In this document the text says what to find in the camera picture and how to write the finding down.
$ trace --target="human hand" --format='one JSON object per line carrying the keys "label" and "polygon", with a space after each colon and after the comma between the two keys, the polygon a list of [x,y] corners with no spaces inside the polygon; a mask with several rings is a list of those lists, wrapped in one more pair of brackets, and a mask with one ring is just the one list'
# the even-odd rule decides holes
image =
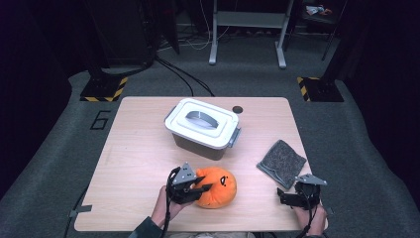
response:
{"label": "human hand", "polygon": [[[188,202],[184,204],[178,204],[171,201],[169,206],[170,220],[172,220],[185,206],[192,204],[193,202]],[[166,215],[166,186],[160,188],[157,203],[155,205],[154,212],[152,213],[152,221],[160,228],[164,225],[164,219]]]}
{"label": "human hand", "polygon": [[[296,206],[292,208],[296,213],[299,226],[303,230],[309,222],[309,210],[304,210],[303,208]],[[320,236],[324,232],[325,222],[327,220],[327,211],[322,205],[318,204],[317,207],[312,209],[312,216],[314,216],[314,218],[312,219],[311,228],[308,230],[306,235]]]}

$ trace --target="table leg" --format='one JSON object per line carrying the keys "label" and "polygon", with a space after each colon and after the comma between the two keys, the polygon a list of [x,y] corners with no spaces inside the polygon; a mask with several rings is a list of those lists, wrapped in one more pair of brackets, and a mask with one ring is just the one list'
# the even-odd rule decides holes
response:
{"label": "table leg", "polygon": [[278,39],[278,42],[275,42],[275,50],[277,51],[278,66],[282,69],[286,68],[286,60],[284,59],[284,52],[283,52],[283,43],[284,43],[284,37],[287,32],[287,25],[290,19],[292,6],[293,6],[293,0],[289,0],[289,3],[287,5],[287,10],[284,16],[283,26],[281,28],[280,38]]}
{"label": "table leg", "polygon": [[209,63],[211,65],[216,64],[217,57],[217,0],[214,0],[213,5],[213,42],[211,44],[211,52]]}

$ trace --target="black cable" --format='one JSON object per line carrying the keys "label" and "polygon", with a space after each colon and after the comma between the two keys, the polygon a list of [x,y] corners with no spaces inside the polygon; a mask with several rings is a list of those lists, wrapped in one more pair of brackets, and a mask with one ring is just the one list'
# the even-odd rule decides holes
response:
{"label": "black cable", "polygon": [[[83,193],[80,195],[79,199],[76,201],[76,203],[73,206],[73,209],[71,211],[75,211],[77,208],[78,203],[80,202],[81,198],[83,197],[83,195],[87,192],[87,188],[88,186],[83,190]],[[67,237],[67,233],[68,233],[68,228],[70,227],[70,223],[71,223],[71,219],[72,216],[68,216],[68,220],[67,220],[67,226],[65,227],[65,231],[64,231],[64,238]]]}
{"label": "black cable", "polygon": [[308,198],[308,196],[306,195],[306,193],[303,189],[302,189],[302,193],[303,193],[303,195],[305,195],[305,198],[306,198],[306,204],[307,204],[307,208],[309,210],[309,221],[308,221],[308,224],[305,226],[305,228],[303,228],[302,232],[298,236],[296,236],[296,238],[302,238],[306,235],[306,233],[308,233],[309,229],[311,229],[312,220],[315,217],[316,211],[318,209],[318,206],[316,206],[314,215],[312,216],[312,209],[311,209],[311,205],[309,203],[309,198]]}
{"label": "black cable", "polygon": [[166,63],[164,61],[161,61],[159,58],[157,58],[157,62],[159,62],[160,64],[165,66],[167,69],[171,70],[173,73],[178,75],[178,77],[180,77],[186,83],[186,85],[189,87],[189,90],[191,91],[191,96],[194,96],[194,91],[192,90],[191,85],[189,85],[189,83],[185,80],[185,78],[183,78],[179,73],[177,73],[175,70],[173,70],[168,65],[166,65]]}
{"label": "black cable", "polygon": [[128,76],[134,75],[136,73],[142,72],[142,71],[146,70],[148,67],[149,67],[149,65],[147,64],[147,65],[144,65],[140,68],[133,69],[133,70],[130,70],[130,71],[121,72],[121,73],[107,73],[107,72],[106,73],[111,75],[111,76],[128,77]]}
{"label": "black cable", "polygon": [[274,234],[274,232],[268,232],[273,238],[277,238],[277,236]]}
{"label": "black cable", "polygon": [[164,235],[166,234],[167,231],[167,227],[169,226],[169,221],[170,221],[170,202],[172,201],[172,197],[169,197],[169,188],[172,185],[173,182],[173,175],[176,175],[179,171],[180,171],[181,167],[175,168],[173,169],[169,176],[167,177],[167,181],[166,181],[166,214],[164,217],[164,225],[163,225],[163,229],[160,233],[160,238],[163,238]]}
{"label": "black cable", "polygon": [[193,75],[191,75],[191,74],[189,74],[188,72],[186,72],[186,71],[184,71],[183,69],[181,69],[181,68],[179,68],[179,67],[177,67],[177,66],[175,66],[175,65],[173,65],[172,63],[170,63],[170,62],[168,62],[168,61],[166,61],[166,60],[164,60],[164,59],[161,59],[161,58],[159,58],[158,56],[156,56],[156,59],[157,59],[157,61],[158,62],[160,62],[160,63],[164,63],[164,64],[166,64],[167,66],[169,66],[169,67],[172,67],[172,68],[174,68],[174,69],[176,69],[176,70],[178,70],[179,72],[182,72],[182,73],[184,73],[185,75],[187,75],[187,76],[189,76],[189,77],[191,77],[192,79],[194,79],[197,83],[199,83],[204,89],[206,89],[206,91],[208,91],[209,93],[210,93],[210,95],[211,96],[215,96],[214,95],[214,93],[211,91],[211,89],[210,89],[210,87],[205,83],[205,82],[203,82],[203,81],[201,81],[200,79],[198,79],[198,78],[196,78],[196,77],[194,77]]}

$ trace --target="container lid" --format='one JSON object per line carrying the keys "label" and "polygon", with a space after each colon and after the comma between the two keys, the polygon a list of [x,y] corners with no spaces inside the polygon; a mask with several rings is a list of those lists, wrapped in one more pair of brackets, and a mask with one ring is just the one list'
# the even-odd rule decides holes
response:
{"label": "container lid", "polygon": [[164,120],[172,133],[213,149],[228,146],[238,123],[234,112],[191,98],[179,101]]}

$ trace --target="wooden table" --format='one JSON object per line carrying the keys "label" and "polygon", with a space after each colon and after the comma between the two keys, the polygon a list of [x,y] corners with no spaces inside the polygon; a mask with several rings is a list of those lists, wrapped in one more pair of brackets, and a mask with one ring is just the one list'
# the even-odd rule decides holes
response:
{"label": "wooden table", "polygon": [[[219,209],[195,204],[169,223],[168,231],[285,231],[299,230],[295,214],[281,204],[281,187],[257,168],[279,139],[306,158],[296,124],[285,98],[195,97],[231,110],[241,106],[242,133],[220,161],[177,147],[163,123],[182,97],[126,97],[122,100],[79,213],[78,231],[132,231],[152,214],[158,191],[170,171],[188,162],[196,170],[210,166],[230,171],[237,180],[235,200]],[[311,173],[305,163],[301,174]]]}

